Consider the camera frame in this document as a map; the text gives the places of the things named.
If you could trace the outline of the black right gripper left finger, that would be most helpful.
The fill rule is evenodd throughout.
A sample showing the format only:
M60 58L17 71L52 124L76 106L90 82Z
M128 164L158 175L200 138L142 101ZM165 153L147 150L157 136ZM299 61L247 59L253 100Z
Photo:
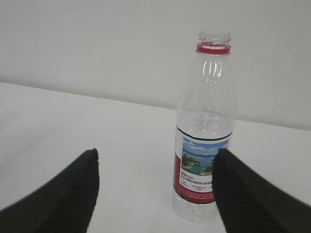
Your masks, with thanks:
M86 150L58 175L0 212L2 233L85 233L100 187L99 156Z

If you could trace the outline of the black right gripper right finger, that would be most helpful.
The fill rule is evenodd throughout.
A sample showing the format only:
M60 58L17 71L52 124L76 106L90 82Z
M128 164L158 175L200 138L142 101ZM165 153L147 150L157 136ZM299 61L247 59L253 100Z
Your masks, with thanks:
M274 186L227 149L214 158L212 189L228 233L309 233L311 207Z

